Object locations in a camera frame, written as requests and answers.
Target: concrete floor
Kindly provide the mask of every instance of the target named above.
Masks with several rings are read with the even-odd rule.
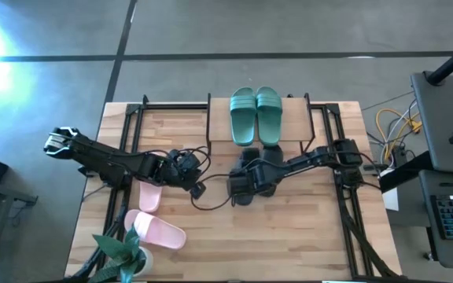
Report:
[[[0,56],[116,54],[129,0],[0,0]],[[453,50],[453,1],[420,0],[148,0],[135,10],[127,54],[219,52],[380,52]],[[445,57],[250,61],[124,62],[114,101],[203,101],[240,86],[269,85],[314,101],[359,101],[368,107],[411,90],[412,72],[433,70]],[[10,224],[0,246],[0,282],[62,277],[85,178],[74,162],[45,156],[57,126],[98,130],[113,62],[0,63],[0,161],[6,183],[39,195]],[[363,112],[404,112],[407,95]],[[382,126],[394,117],[382,117]],[[425,151],[423,134],[407,147]],[[392,227],[403,273],[453,281],[453,270],[426,262],[422,228]]]

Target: green slipper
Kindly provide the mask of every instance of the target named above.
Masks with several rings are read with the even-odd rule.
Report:
[[[242,87],[230,99],[230,121],[234,143],[251,145],[255,139],[256,99],[252,88]]]
[[[266,146],[275,146],[281,139],[282,99],[268,86],[256,91],[258,135]]]

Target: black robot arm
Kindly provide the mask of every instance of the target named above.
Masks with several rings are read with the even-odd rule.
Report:
[[[281,151],[279,147],[265,148],[263,151],[267,150]],[[359,186],[363,181],[359,171],[363,163],[360,154],[354,140],[343,139],[336,140],[331,147],[319,146],[309,153],[284,162],[256,158],[243,168],[230,173],[229,194],[232,197],[238,197],[264,193],[283,178],[316,167],[330,167],[339,171],[341,179],[338,181],[345,187]]]
[[[171,150],[126,153],[100,142],[92,141],[71,127],[55,128],[44,150],[57,159],[72,159],[82,164],[84,175],[97,172],[111,187],[119,187],[134,177],[155,186],[174,186],[190,190],[201,175],[200,161],[192,153]]]

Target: pink slipper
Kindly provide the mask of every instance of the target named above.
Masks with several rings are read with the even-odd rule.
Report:
[[[125,230],[134,224],[139,239],[165,248],[180,249],[185,245],[185,231],[148,213],[132,209],[125,215]]]
[[[162,187],[147,182],[139,182],[139,209],[144,212],[155,212],[162,197]]]

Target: wooden table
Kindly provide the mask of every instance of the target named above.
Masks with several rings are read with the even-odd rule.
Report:
[[[292,99],[301,99],[301,105],[304,105],[303,98]],[[346,137],[355,139],[359,150],[370,155],[359,103],[336,103],[340,106]],[[99,142],[118,148],[126,105],[106,105]],[[326,144],[322,114],[313,112],[312,116],[315,140],[311,149]],[[205,145],[206,119],[205,110],[146,110],[138,151]],[[129,135],[127,149],[131,147],[131,141]],[[281,141],[280,146],[285,159],[299,155],[296,141]],[[212,166],[205,176],[228,172],[240,151],[231,141],[212,141]],[[373,177],[366,180],[377,183]],[[85,193],[100,185],[100,180],[90,179]],[[225,178],[213,178],[206,186],[207,191],[198,205],[216,206],[227,198]],[[380,191],[365,186],[358,194],[369,242],[389,267],[400,274]],[[138,208],[138,197],[138,182],[134,181],[130,209]],[[108,198],[109,189],[103,189],[83,202],[66,275],[74,274],[95,249],[92,234],[102,232]],[[228,204],[215,211],[199,211],[190,204],[187,192],[166,187],[155,215],[183,228],[187,241],[178,251],[145,244],[153,252],[155,263],[151,274],[138,278],[141,280],[350,279],[332,171],[328,168],[317,168],[284,179],[273,197],[255,197],[249,206],[232,208]],[[362,270],[357,243],[355,254]]]

